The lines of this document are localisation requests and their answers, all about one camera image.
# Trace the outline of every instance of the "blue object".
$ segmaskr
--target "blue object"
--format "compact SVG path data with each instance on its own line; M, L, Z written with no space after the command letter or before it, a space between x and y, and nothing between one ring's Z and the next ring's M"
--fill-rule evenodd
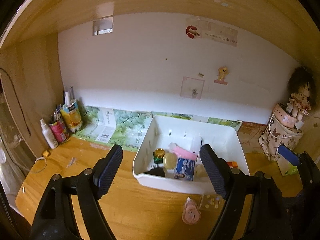
M300 166L300 158L284 144L279 145L278 153L293 166Z
M179 158L177 168L174 173L174 178L193 181L195 164L196 164L196 161Z

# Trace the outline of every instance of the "wooden panel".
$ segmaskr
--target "wooden panel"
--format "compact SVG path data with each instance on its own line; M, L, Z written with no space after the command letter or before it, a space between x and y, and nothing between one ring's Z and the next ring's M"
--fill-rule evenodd
M33 154L39 157L48 147L42 135L40 119L48 120L55 105L62 101L57 34L29 39L2 50L0 63L12 78L31 135L9 78L1 72L12 117Z
M320 156L320 75L313 74L317 87L317 106L312 109L307 116L303 116L304 124L301 130L304 132L297 147L294 149L297 153L306 151L314 161Z
M19 211L32 224L41 196L53 174L63 177L78 175L87 167L93 167L98 159L106 156L107 148L71 138L67 143L52 151L47 158L47 167L38 174L29 173L16 198ZM187 194L172 193L141 186L132 175L135 153L124 151L119 171L107 195L99 201L104 216L117 239L158 240L158 239L207 239L221 212L223 201L218 209L202 211L198 224L188 226L181 215ZM71 158L76 163L67 168ZM295 196L302 185L299 175L283 177L276 162L269 162L264 154L247 154L251 174L263 171L271 174L283 196ZM40 170L44 162L37 162L32 171ZM191 195L196 201L200 195ZM250 197L246 198L244 210L234 239L239 239L244 231L249 214ZM72 197L73 208L81 237L89 239L81 216L76 196Z
M102 17L99 6L114 4L114 15L177 12L217 19L244 28L318 69L320 32L297 0L33 0L9 33L4 46L60 32Z

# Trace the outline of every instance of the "yellow object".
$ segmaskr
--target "yellow object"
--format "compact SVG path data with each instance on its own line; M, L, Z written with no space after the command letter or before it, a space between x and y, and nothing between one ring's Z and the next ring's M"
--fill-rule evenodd
M48 152L48 151L44 151L43 153L42 153L42 156L43 157L48 157L50 155L50 153Z
M173 170L177 165L177 159L174 153L166 153L163 156L163 166L168 170Z
M165 155L164 149L158 148L158 149L155 150L155 156L157 158L161 158L162 159L164 157L164 155Z
M71 132L76 132L80 130L82 126L82 121L80 111L78 108L78 103L76 100L73 100L70 106L64 105L61 108L61 115Z
M198 164L195 168L195 173L198 178L208 177L207 172L202 164Z
M226 75L228 75L228 68L227 67L221 67L219 68L219 76L218 76L218 80L224 80L224 78L226 77Z

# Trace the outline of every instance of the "orange object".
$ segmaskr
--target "orange object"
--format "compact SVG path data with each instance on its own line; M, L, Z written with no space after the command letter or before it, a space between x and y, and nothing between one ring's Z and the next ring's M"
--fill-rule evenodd
M237 168L238 167L237 162L227 162L227 164L229 165L230 168Z

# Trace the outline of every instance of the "gold jar lid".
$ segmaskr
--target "gold jar lid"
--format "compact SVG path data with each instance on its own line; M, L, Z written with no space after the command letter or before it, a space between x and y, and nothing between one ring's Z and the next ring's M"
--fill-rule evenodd
M177 165L177 155L174 153L166 153L163 156L163 166L168 170L173 170Z
M165 151L162 148L158 148L155 150L154 154L156 158L162 159L163 156L165 155Z

